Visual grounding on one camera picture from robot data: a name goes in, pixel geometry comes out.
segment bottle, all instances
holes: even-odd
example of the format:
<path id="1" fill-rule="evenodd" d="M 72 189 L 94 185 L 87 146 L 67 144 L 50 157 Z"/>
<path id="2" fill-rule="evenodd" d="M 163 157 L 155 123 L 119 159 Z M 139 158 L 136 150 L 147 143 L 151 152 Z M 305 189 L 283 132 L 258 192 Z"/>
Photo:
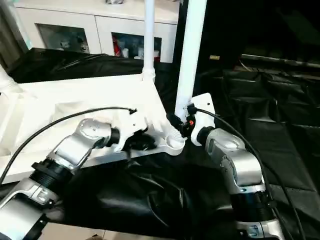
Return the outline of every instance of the bottle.
<path id="1" fill-rule="evenodd" d="M 123 50 L 122 50 L 122 56 L 124 57 L 124 58 L 129 58 L 129 49 L 128 48 L 124 48 Z"/>
<path id="2" fill-rule="evenodd" d="M 0 93 L 21 93 L 23 90 L 0 65 Z"/>

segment red object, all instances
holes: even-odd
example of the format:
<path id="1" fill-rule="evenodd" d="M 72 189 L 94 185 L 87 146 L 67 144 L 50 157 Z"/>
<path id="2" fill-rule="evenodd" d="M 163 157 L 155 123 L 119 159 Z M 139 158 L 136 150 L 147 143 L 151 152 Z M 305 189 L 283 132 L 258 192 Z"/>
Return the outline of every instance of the red object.
<path id="1" fill-rule="evenodd" d="M 113 50 L 114 50 L 114 55 L 116 57 L 121 57 L 121 49 L 117 43 L 117 39 L 113 36 L 112 37 L 112 41 L 113 41 Z"/>

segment cable connector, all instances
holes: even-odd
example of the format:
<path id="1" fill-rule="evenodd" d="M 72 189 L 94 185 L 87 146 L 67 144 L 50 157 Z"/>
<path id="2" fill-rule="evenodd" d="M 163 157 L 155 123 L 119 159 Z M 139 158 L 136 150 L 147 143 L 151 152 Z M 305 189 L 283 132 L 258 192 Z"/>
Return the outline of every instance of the cable connector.
<path id="1" fill-rule="evenodd" d="M 195 105 L 192 103 L 187 106 L 187 110 L 190 115 L 195 115 L 196 112 L 198 111 L 198 108 L 196 108 Z"/>
<path id="2" fill-rule="evenodd" d="M 128 109 L 129 110 L 129 114 L 134 114 L 136 113 L 138 110 L 137 109 Z"/>

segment glass cabinet door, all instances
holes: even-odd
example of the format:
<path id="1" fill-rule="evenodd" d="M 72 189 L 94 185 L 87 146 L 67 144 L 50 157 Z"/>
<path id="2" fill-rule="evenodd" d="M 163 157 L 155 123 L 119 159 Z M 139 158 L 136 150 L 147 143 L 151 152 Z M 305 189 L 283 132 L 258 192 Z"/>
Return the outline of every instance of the glass cabinet door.
<path id="1" fill-rule="evenodd" d="M 143 58 L 145 22 L 115 17 L 96 16 L 101 50 L 104 54 Z M 172 63 L 177 26 L 154 24 L 155 61 Z"/>
<path id="2" fill-rule="evenodd" d="M 102 53 L 94 15 L 19 7 L 16 10 L 32 47 Z"/>
<path id="3" fill-rule="evenodd" d="M 36 23 L 47 49 L 90 53 L 85 30 L 80 27 Z"/>

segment floor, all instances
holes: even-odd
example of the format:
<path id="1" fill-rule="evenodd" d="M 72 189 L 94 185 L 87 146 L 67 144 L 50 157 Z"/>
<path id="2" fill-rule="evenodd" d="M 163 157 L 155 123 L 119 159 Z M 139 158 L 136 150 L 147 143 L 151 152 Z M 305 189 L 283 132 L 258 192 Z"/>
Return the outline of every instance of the floor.
<path id="1" fill-rule="evenodd" d="M 100 238 L 91 238 L 94 235 L 98 235 Z M 169 240 L 158 237 L 67 226 L 55 223 L 48 223 L 46 225 L 39 240 L 87 240 L 90 238 L 94 240 Z"/>

